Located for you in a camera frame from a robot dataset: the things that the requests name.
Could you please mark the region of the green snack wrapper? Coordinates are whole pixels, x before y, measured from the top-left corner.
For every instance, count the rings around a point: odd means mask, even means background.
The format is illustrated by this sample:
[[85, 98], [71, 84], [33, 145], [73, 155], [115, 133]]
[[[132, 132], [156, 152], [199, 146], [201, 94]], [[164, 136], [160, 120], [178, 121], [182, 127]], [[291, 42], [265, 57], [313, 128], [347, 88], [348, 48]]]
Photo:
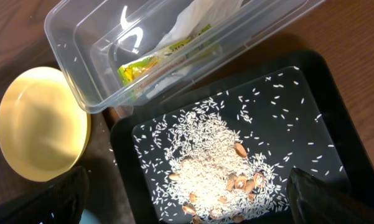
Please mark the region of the green snack wrapper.
[[129, 85], [133, 80], [137, 79], [143, 73], [150, 70], [160, 61], [164, 60], [165, 58], [171, 56], [178, 50], [182, 49], [189, 42], [193, 41], [198, 36], [202, 35], [204, 32], [208, 31], [211, 28], [212, 26], [208, 24], [198, 34], [189, 37], [188, 39], [181, 40], [173, 45], [161, 48], [160, 50], [148, 54], [147, 56], [141, 57], [135, 61], [120, 66], [117, 72], [123, 85]]

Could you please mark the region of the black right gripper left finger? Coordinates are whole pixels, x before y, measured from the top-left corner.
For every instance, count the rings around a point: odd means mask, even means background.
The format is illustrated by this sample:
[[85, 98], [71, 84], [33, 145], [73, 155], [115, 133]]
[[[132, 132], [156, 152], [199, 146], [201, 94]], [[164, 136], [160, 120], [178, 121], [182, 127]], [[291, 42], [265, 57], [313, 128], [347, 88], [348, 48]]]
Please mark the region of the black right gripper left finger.
[[76, 166], [37, 190], [1, 204], [0, 223], [79, 223], [88, 193], [88, 174]]

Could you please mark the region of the white napkin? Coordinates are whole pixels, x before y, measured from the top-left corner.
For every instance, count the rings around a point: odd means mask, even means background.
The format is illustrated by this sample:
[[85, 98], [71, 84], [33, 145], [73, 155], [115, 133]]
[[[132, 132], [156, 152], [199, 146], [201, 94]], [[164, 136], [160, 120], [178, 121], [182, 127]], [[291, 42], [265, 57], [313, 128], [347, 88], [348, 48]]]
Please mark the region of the white napkin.
[[173, 28], [155, 50], [197, 35], [203, 28], [216, 26], [235, 14], [243, 0], [194, 0], [178, 16]]

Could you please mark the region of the rice and nutshell pile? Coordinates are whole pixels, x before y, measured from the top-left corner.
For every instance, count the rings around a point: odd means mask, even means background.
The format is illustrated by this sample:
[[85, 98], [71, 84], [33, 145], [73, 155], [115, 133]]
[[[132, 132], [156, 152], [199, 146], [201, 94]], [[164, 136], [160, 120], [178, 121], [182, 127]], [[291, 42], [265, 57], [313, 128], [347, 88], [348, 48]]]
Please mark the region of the rice and nutshell pile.
[[274, 163], [270, 153], [253, 152], [247, 142], [258, 135], [233, 129], [220, 115], [223, 107], [203, 100], [174, 124], [154, 122], [148, 151], [161, 150], [169, 168], [152, 201], [175, 200], [187, 223], [233, 223], [288, 211], [289, 175], [278, 169], [291, 155]]

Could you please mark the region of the light blue bowl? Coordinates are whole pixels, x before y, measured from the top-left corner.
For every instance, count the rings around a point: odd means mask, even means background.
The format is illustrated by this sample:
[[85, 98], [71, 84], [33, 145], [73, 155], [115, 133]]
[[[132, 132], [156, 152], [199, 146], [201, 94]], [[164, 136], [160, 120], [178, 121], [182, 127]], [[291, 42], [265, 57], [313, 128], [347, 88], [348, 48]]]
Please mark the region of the light blue bowl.
[[84, 209], [79, 224], [100, 224], [100, 221], [91, 211]]

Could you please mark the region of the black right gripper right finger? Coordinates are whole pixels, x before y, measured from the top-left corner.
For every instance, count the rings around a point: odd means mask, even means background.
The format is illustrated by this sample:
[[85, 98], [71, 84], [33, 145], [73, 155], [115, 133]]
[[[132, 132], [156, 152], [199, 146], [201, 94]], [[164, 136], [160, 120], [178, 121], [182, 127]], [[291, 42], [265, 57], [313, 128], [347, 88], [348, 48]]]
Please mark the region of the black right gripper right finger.
[[374, 209], [333, 189], [299, 168], [287, 182], [292, 217], [297, 224], [374, 223]]

